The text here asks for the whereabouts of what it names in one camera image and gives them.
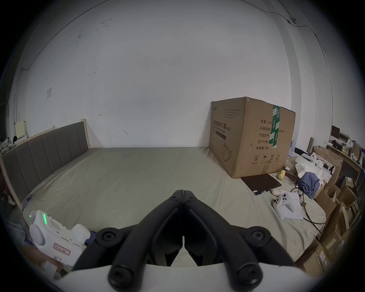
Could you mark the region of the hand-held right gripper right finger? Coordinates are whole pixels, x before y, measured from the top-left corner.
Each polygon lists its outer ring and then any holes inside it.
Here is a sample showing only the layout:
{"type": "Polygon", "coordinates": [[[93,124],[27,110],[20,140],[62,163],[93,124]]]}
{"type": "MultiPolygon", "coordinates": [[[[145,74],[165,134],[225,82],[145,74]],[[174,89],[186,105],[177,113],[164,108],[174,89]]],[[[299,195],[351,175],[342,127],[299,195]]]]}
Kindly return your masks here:
{"type": "Polygon", "coordinates": [[[224,263],[235,291],[252,291],[263,280],[259,263],[294,267],[288,252],[261,226],[233,226],[191,191],[184,191],[186,250],[197,265],[224,263]]]}

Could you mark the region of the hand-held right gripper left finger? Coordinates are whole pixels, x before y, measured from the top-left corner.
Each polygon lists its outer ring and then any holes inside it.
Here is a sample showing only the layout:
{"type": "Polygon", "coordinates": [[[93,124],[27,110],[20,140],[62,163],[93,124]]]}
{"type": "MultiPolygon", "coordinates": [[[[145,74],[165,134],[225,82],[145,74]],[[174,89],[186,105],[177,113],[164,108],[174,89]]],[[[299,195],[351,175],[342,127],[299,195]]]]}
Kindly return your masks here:
{"type": "Polygon", "coordinates": [[[115,291],[137,291],[142,285],[146,264],[171,266],[182,248],[182,229],[167,239],[167,251],[153,251],[153,244],[163,230],[172,223],[179,225],[184,191],[177,190],[138,224],[117,229],[99,230],[89,242],[73,267],[73,271],[111,266],[107,271],[107,284],[115,291]]]}

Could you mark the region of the person's left hand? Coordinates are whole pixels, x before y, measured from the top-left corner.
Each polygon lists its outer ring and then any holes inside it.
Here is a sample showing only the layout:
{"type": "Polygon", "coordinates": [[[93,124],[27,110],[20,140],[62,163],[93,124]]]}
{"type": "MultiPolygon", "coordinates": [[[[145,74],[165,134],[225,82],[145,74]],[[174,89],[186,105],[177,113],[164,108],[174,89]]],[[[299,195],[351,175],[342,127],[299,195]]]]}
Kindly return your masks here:
{"type": "Polygon", "coordinates": [[[53,275],[62,269],[60,263],[40,251],[36,246],[16,246],[21,255],[35,268],[36,271],[45,273],[46,266],[51,267],[53,275]]]}

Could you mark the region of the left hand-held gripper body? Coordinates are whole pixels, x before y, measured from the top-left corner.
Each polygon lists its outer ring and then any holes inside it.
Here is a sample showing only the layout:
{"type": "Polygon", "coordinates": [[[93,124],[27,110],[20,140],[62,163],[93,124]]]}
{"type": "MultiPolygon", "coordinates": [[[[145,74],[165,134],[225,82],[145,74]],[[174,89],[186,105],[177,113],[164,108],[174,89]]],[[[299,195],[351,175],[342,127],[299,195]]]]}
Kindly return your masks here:
{"type": "Polygon", "coordinates": [[[53,275],[51,267],[46,266],[42,273],[48,279],[60,279],[69,273],[86,249],[91,232],[83,225],[76,224],[69,229],[44,211],[32,211],[30,236],[33,246],[60,263],[62,269],[53,275]]]}

